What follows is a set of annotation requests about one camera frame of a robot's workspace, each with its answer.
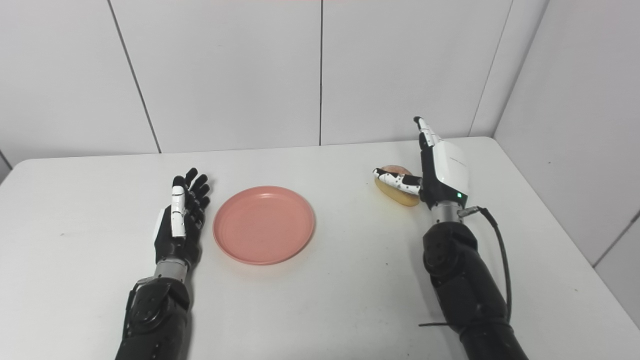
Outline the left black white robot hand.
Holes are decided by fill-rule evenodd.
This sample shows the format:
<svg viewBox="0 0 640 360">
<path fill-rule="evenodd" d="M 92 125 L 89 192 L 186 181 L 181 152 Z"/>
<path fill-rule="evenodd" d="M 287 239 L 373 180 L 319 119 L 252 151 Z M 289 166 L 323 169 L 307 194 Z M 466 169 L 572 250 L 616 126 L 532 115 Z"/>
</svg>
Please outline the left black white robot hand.
<svg viewBox="0 0 640 360">
<path fill-rule="evenodd" d="M 159 214 L 155 231 L 155 262 L 178 259 L 188 269 L 201 260 L 201 234 L 210 205 L 208 176 L 192 167 L 173 178 L 170 204 Z"/>
</svg>

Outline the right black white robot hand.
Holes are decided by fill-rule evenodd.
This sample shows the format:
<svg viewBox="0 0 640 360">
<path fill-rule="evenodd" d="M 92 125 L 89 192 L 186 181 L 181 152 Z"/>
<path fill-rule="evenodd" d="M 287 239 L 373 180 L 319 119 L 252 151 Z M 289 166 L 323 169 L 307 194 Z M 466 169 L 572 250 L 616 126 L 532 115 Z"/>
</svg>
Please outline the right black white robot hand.
<svg viewBox="0 0 640 360">
<path fill-rule="evenodd" d="M 398 167 L 377 167 L 373 176 L 382 191 L 409 207 L 418 201 L 429 209 L 445 202 L 465 208 L 470 194 L 469 167 L 464 151 L 442 139 L 420 116 L 413 118 L 419 135 L 422 175 L 399 171 Z"/>
</svg>

